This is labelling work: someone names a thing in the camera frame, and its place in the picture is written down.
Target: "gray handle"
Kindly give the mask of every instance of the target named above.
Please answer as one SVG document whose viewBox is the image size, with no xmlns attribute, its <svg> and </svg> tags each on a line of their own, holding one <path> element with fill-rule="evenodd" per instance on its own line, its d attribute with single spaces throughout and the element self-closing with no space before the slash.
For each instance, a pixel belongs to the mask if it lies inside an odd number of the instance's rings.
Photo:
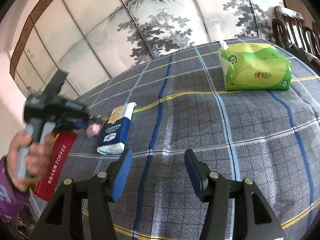
<svg viewBox="0 0 320 240">
<path fill-rule="evenodd" d="M 55 122 L 46 122 L 43 126 L 43 129 L 41 125 L 39 126 L 39 122 L 41 120 L 31 120 L 30 123 L 28 123 L 24 129 L 24 133 L 26 134 L 32 134 L 32 142 L 39 142 L 39 144 L 44 143 L 44 137 L 51 133 L 52 130 L 55 128 L 56 123 Z M 30 146 L 21 147 L 18 152 L 18 159 L 17 159 L 17 169 L 15 171 L 15 177 L 19 179 L 24 178 L 30 178 L 32 177 L 28 171 L 26 170 L 26 163 L 24 162 L 24 157 L 29 153 Z"/>
</svg>

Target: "brand logo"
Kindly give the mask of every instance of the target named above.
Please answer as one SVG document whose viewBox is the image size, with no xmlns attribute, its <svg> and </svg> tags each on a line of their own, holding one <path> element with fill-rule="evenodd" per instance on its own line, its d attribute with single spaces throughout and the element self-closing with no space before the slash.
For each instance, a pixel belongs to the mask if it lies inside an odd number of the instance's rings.
<svg viewBox="0 0 320 240">
<path fill-rule="evenodd" d="M 259 71 L 254 74 L 254 77 L 257 79 L 269 79 L 269 77 L 271 77 L 271 73 Z"/>
<path fill-rule="evenodd" d="M 229 61 L 230 61 L 232 64 L 234 64 L 234 63 L 237 62 L 237 57 L 236 57 L 235 55 L 231 55 L 231 56 L 229 57 Z"/>
<path fill-rule="evenodd" d="M 110 133 L 107 136 L 105 136 L 105 138 L 103 139 L 104 142 L 109 142 L 111 140 L 113 140 L 116 137 L 117 133 Z"/>
<path fill-rule="evenodd" d="M 282 81 L 282 86 L 285 88 L 288 85 L 288 81 L 285 79 Z"/>
</svg>

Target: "human hand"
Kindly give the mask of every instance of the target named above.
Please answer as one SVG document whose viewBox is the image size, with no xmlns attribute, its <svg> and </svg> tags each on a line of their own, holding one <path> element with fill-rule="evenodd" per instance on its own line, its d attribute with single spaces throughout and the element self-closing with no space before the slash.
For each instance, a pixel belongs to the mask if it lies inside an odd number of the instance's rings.
<svg viewBox="0 0 320 240">
<path fill-rule="evenodd" d="M 52 145 L 54 138 L 51 134 L 45 136 L 45 143 L 32 143 L 29 154 L 24 160 L 27 165 L 26 169 L 33 178 L 18 179 L 15 177 L 17 168 L 18 151 L 22 146 L 28 146 L 31 142 L 31 135 L 18 132 L 12 139 L 7 155 L 6 169 L 13 185 L 20 191 L 26 191 L 31 183 L 36 183 L 44 178 L 47 174 L 47 167 L 52 154 Z"/>
</svg>

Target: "gray tablecloth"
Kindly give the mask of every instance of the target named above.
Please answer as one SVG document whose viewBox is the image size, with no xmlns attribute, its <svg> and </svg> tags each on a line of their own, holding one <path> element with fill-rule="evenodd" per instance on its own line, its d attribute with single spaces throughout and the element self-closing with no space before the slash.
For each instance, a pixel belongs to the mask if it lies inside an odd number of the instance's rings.
<svg viewBox="0 0 320 240">
<path fill-rule="evenodd" d="M 227 41 L 238 42 L 266 41 Z M 207 204 L 196 198 L 186 173 L 187 148 L 228 179 L 254 179 L 289 239 L 300 239 L 318 212 L 319 77 L 277 47 L 292 62 L 288 91 L 226 92 L 218 48 L 213 42 L 163 56 L 79 98 L 103 117 L 126 101 L 137 103 L 127 139 L 132 168 L 123 195 L 110 204 L 118 239 L 199 238 Z M 97 141 L 78 135 L 60 182 L 88 179 L 118 158 L 98 155 Z M 86 202 L 84 210 L 90 239 Z M 232 211 L 230 200 L 226 239 Z"/>
</svg>

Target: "blue gripper pad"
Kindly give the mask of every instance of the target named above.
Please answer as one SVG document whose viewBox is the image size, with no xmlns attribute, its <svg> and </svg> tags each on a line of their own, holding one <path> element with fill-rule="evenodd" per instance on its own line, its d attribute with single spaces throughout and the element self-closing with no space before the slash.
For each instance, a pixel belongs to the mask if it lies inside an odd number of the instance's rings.
<svg viewBox="0 0 320 240">
<path fill-rule="evenodd" d="M 196 196 L 204 202 L 204 191 L 209 184 L 207 176 L 210 174 L 210 169 L 206 163 L 198 161 L 192 149 L 185 151 L 184 164 Z"/>
<path fill-rule="evenodd" d="M 78 127 L 78 129 L 87 129 L 89 123 L 85 121 L 74 121 L 73 124 Z"/>
<path fill-rule="evenodd" d="M 116 202 L 121 197 L 131 165 L 132 151 L 124 149 L 120 158 L 116 162 L 110 163 L 107 168 L 106 172 L 109 175 L 109 183 L 112 187 L 111 202 Z"/>
</svg>

